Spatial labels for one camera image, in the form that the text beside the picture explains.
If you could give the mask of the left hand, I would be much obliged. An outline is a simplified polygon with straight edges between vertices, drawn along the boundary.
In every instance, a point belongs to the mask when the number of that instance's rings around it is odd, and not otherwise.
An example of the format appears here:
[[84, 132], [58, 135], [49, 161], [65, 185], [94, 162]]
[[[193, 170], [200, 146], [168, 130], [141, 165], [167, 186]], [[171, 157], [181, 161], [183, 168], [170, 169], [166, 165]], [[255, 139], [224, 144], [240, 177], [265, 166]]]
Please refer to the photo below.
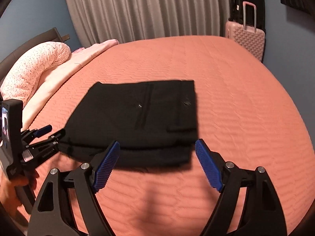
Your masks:
[[18, 207], [22, 205], [20, 199], [17, 197], [16, 187], [28, 185], [32, 190], [35, 190], [39, 176], [37, 170], [33, 170], [29, 173], [29, 177], [18, 175], [9, 180], [1, 172], [1, 204], [12, 218], [16, 217]]

